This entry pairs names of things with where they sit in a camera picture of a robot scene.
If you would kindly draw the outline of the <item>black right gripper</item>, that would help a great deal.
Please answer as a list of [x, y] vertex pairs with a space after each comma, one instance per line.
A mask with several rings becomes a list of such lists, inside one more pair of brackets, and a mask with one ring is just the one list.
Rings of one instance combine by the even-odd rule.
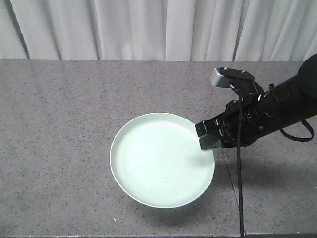
[[260, 101], [243, 104], [232, 100], [223, 113], [195, 125], [202, 150], [221, 147], [242, 147], [264, 136], [264, 111]]

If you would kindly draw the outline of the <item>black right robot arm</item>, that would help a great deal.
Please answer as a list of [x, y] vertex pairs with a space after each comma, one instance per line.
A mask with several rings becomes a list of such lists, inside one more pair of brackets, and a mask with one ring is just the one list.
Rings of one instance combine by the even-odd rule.
[[308, 142], [312, 138], [297, 138], [284, 128], [317, 114], [317, 56], [312, 55], [298, 73], [268, 91], [243, 70], [216, 68], [212, 85], [230, 88], [239, 100], [226, 104], [221, 114], [195, 125], [201, 149], [232, 148], [253, 144], [256, 140], [276, 131], [292, 140]]

